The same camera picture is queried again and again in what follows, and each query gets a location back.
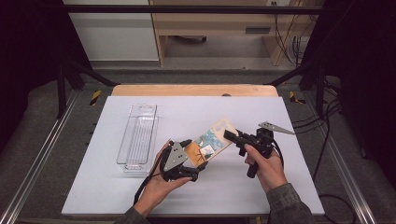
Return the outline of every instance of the black metal frame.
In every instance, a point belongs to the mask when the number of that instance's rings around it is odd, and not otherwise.
[[[350,7],[344,11],[340,8],[335,7],[243,7],[243,6],[124,6],[124,5],[45,5],[41,2],[37,2],[39,8],[42,10],[61,10],[63,12],[69,13],[206,13],[206,14],[284,14],[284,15],[345,15]],[[295,77],[297,75],[305,74],[300,83],[300,88],[302,90],[307,90],[312,87],[315,81],[322,82],[323,78],[320,80],[313,74],[313,71],[317,70],[321,64],[321,56],[323,51],[326,49],[326,43],[334,35],[334,30],[338,24],[342,21],[344,16],[334,24],[334,27],[327,33],[326,37],[321,41],[318,48],[313,53],[310,60],[304,60],[302,64],[296,69],[288,72],[285,76],[278,78],[267,85],[278,86],[288,79]],[[93,72],[91,69],[79,65],[76,62],[67,60],[72,67],[76,68],[78,71],[85,73],[100,82],[106,84],[107,86],[115,86],[118,83],[114,83],[107,80],[104,77]],[[61,79],[62,74],[59,75],[58,81],[60,81],[60,87],[64,85]],[[318,84],[317,97],[323,95],[323,85]],[[64,91],[59,91],[60,93],[60,103],[65,102]],[[319,115],[322,117],[322,102],[323,99],[317,100],[317,109]],[[60,105],[59,116],[62,115],[64,111],[64,106]]]

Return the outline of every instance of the white tabletop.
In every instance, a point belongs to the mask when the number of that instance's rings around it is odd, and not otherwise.
[[[280,97],[109,96],[99,118],[62,214],[109,216],[127,211],[143,178],[131,178],[116,163],[133,104],[156,104],[159,125],[156,150],[171,138],[194,140],[220,119],[244,133],[256,133],[269,121],[292,130]],[[295,135],[275,133],[285,160],[285,174],[313,214],[324,214]],[[248,217],[270,209],[257,178],[248,178],[245,158],[231,144],[199,174],[196,182],[174,190],[152,212],[153,217]]]

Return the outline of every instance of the floor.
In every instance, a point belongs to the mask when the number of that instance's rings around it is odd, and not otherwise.
[[[200,39],[172,37],[168,43],[164,66],[157,63],[92,63],[95,70],[113,81],[120,83],[247,83],[262,84],[281,77],[295,67],[284,58],[281,65],[273,67],[269,55],[259,37],[220,37],[208,36],[205,43]],[[314,112],[308,103],[313,91],[299,91],[299,77],[295,77],[277,87],[283,97],[292,121],[311,117]],[[70,219],[60,214],[67,191],[73,183],[78,166],[85,154],[87,145],[94,132],[106,96],[111,88],[84,76],[86,86],[77,93],[76,105],[70,113],[62,132],[57,136],[57,143],[45,158],[45,165],[40,168],[34,185],[28,189],[27,198],[22,199],[19,223],[111,223],[112,219],[90,218]],[[94,91],[101,90],[96,105],[91,106]],[[290,100],[290,92],[300,102]],[[69,96],[75,94],[70,88]],[[334,93],[327,90],[327,102],[335,99]],[[17,189],[28,174],[36,155],[48,137],[56,122],[57,96],[56,83],[51,82],[37,88],[29,95],[29,108],[13,137],[2,151],[0,157],[0,212],[5,212]],[[320,124],[296,129],[302,152],[308,169],[314,173],[323,134]],[[342,111],[331,116],[331,137],[342,152],[354,181],[359,186],[375,222],[358,218],[357,223],[396,223],[396,192],[382,175],[375,161],[361,156],[359,142],[350,130],[347,118]],[[318,192],[336,195],[347,202],[350,195],[348,185],[343,183],[338,165],[335,164],[332,149],[326,147],[323,160],[318,170],[316,185]],[[323,198],[326,214],[337,223],[351,223],[352,213],[349,208],[334,198]],[[165,220],[152,220],[164,223]],[[248,223],[250,219],[181,219],[180,223]],[[317,223],[331,223],[325,217],[316,217]]]

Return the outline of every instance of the clear plastic tray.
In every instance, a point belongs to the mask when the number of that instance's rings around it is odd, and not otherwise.
[[[132,176],[147,176],[158,127],[156,105],[132,105],[117,163]]]

